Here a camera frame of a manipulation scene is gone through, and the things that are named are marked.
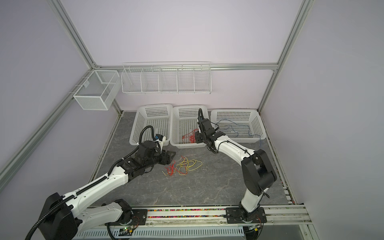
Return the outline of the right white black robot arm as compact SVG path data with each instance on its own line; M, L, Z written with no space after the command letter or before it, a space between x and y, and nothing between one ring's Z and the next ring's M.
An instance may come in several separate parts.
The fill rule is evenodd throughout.
M231 140L226 134L215 129L209 119L198 117L199 131L195 132L197 143L204 143L214 153L223 153L237 162L242 168L243 180L247 188L239 207L227 211L231 222L266 223L265 211L260 206L262 198L269 197L268 189L277 180L277 174L267 153L246 148Z

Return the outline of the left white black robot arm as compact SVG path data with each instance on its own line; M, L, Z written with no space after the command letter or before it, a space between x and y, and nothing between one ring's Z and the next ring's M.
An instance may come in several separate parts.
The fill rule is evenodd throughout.
M163 150L160 141L140 143L98 179L62 196L58 193L49 196L26 239L30 240L36 230L46 240L71 240L76 234L99 225L139 225L140 218L123 199L98 208L88 207L112 190L151 172L156 164L169 165L175 155L173 151Z

